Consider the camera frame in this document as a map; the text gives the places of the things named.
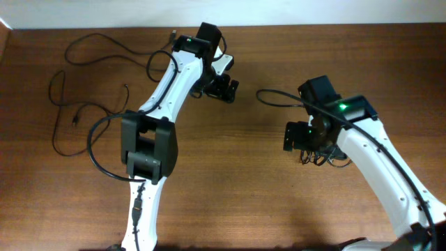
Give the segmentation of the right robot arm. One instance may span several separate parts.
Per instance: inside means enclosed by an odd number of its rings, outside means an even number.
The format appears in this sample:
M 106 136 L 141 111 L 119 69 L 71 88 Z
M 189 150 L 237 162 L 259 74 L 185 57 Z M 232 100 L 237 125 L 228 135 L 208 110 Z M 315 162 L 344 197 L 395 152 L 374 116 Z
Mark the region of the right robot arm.
M 284 150 L 299 150 L 302 163 L 355 164 L 382 204 L 397 239 L 363 238 L 342 250 L 444 250 L 445 205 L 420 182 L 388 137 L 364 96 L 342 98 L 327 76 L 298 87 L 308 121 L 289 122 Z

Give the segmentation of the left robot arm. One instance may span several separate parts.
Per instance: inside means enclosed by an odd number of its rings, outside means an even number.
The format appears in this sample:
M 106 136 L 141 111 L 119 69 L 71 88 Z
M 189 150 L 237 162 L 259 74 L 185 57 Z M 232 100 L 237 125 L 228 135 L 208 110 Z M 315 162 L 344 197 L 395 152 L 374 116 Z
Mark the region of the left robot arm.
M 181 35 L 152 96 L 121 122 L 121 161 L 131 178 L 128 224 L 120 250 L 153 250 L 162 189 L 178 157 L 175 121 L 187 96 L 232 103 L 238 81 L 226 73 L 234 59 L 219 48 L 214 25 L 202 23 L 195 36 Z

